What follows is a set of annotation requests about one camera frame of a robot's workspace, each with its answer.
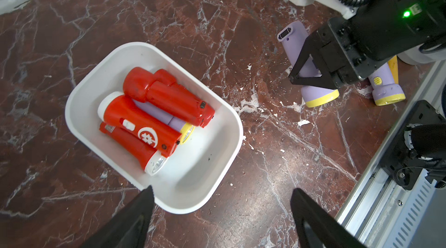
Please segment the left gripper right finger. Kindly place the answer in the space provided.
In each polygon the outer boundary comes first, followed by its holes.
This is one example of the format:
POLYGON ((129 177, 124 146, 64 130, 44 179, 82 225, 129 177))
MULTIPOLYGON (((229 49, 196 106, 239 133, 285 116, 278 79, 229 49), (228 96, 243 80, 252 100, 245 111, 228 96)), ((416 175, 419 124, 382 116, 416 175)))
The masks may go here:
POLYGON ((363 248, 302 189, 293 190, 290 207, 301 248, 363 248))

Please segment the red flashlight long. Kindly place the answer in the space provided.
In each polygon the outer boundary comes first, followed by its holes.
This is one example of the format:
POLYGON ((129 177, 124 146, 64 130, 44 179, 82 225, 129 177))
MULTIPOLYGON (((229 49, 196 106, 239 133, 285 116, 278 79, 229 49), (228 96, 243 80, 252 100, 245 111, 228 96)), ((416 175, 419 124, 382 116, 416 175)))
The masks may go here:
POLYGON ((154 106, 194 126, 206 127, 215 110, 204 100, 192 94, 181 84, 167 86, 157 82, 154 73, 136 67, 126 75, 123 91, 139 102, 154 106))

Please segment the white plastic storage box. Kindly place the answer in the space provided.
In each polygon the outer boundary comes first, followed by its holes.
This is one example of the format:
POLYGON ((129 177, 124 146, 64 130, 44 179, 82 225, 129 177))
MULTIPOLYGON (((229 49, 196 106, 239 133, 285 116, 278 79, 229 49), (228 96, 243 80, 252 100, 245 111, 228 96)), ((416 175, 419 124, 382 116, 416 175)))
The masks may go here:
POLYGON ((237 156, 236 111, 161 50, 117 47, 72 91, 70 131, 173 214, 201 208, 237 156))

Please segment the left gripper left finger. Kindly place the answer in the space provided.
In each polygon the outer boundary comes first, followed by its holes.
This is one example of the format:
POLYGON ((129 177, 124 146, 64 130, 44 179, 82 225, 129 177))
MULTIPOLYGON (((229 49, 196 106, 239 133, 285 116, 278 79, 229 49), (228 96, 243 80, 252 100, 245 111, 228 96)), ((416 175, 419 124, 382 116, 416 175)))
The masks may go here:
POLYGON ((107 224, 89 237, 82 248, 142 248, 155 206, 151 186, 141 191, 107 224))

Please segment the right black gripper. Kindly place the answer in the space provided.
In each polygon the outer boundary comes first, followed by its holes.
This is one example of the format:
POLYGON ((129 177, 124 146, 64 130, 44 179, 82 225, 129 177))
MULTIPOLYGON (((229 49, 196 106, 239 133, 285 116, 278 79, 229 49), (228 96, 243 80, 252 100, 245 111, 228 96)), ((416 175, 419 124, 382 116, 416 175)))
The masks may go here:
POLYGON ((418 47, 446 48, 446 0, 373 0, 349 20, 332 18, 318 30, 288 35, 292 84, 335 90, 378 70, 391 57, 418 47))

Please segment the red flashlight with logo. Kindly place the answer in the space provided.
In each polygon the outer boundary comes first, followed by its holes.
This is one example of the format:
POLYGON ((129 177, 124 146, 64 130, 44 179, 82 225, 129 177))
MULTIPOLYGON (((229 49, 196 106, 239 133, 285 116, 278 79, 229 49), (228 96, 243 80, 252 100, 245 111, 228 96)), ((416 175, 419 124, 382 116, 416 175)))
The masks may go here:
POLYGON ((122 128, 165 157, 171 156, 180 144, 181 133, 138 108, 122 92, 106 96, 98 106, 98 116, 104 123, 122 128))

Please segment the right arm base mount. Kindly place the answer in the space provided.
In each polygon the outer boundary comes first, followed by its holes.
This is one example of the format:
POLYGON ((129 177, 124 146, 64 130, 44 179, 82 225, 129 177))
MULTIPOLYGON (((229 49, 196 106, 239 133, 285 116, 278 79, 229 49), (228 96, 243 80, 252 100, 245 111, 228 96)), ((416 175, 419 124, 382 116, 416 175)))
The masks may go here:
POLYGON ((384 171, 412 190, 423 170, 425 179, 446 187, 446 119, 425 100, 415 103, 380 161, 384 171))

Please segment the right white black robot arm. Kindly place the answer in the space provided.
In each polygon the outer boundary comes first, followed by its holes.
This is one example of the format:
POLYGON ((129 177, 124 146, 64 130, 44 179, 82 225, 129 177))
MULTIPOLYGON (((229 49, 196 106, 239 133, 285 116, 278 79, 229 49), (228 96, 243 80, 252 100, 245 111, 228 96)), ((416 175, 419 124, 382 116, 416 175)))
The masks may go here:
POLYGON ((369 77, 390 58, 417 48, 446 51, 446 0, 289 0, 338 11, 312 32, 293 60, 295 85, 338 89, 369 77))

